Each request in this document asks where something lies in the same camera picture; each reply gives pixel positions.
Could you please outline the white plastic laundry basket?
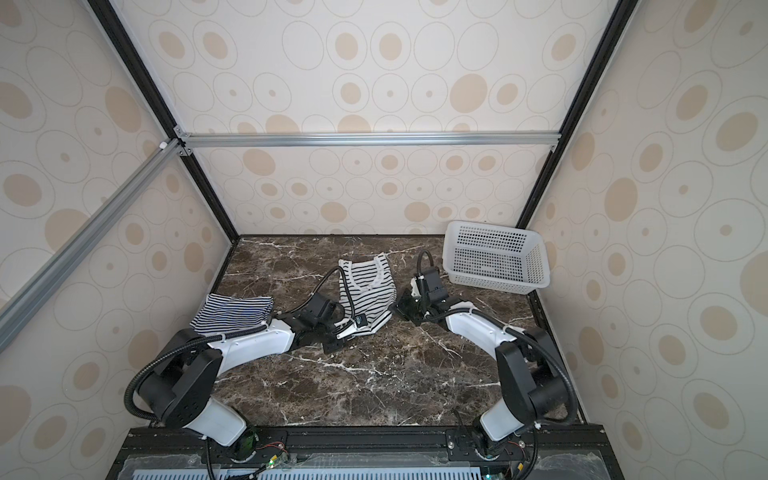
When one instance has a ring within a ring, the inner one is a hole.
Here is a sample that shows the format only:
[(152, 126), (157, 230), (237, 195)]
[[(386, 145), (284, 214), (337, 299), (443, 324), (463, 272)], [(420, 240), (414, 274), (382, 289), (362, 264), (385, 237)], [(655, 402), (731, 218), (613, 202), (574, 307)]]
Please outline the white plastic laundry basket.
[(550, 285), (545, 243), (531, 230), (453, 221), (446, 229), (442, 259), (457, 285), (519, 295)]

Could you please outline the blue white striped tank top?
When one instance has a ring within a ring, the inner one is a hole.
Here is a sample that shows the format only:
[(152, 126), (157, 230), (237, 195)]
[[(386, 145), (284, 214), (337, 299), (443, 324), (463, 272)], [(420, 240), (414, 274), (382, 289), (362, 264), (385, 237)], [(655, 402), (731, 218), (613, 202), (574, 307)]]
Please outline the blue white striped tank top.
[(237, 298), (211, 293), (206, 296), (190, 327), (205, 336), (250, 330), (269, 320), (273, 306), (272, 297)]

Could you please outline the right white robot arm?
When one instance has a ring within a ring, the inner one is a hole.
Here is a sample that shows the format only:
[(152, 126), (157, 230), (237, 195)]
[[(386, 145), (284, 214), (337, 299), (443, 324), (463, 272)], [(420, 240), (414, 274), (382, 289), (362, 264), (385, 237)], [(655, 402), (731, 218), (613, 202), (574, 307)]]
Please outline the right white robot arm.
[(501, 399), (473, 427), (483, 447), (489, 449), (540, 425), (571, 425), (578, 420), (573, 381), (545, 330), (514, 327), (449, 295), (434, 271), (411, 280), (394, 304), (394, 312), (416, 325), (436, 324), (495, 360)]

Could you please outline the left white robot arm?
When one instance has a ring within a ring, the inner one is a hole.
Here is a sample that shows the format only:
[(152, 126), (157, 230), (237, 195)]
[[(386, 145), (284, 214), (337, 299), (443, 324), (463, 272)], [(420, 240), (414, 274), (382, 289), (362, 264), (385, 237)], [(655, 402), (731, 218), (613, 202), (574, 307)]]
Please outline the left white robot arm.
[(244, 439), (248, 423), (216, 400), (213, 387), (224, 373), (254, 360), (314, 343), (339, 343), (336, 321), (347, 310), (322, 293), (293, 310), (274, 313), (270, 297), (206, 297), (190, 326), (140, 369), (124, 393), (133, 416), (186, 428), (223, 447)]

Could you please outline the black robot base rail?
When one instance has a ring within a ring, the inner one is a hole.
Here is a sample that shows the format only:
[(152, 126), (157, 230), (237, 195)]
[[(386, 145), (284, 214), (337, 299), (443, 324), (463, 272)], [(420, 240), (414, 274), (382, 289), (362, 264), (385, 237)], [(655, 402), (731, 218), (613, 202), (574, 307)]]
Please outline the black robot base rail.
[(131, 430), (110, 479), (620, 479), (603, 428), (544, 427), (483, 456), (459, 426), (260, 427), (233, 453), (186, 430)]

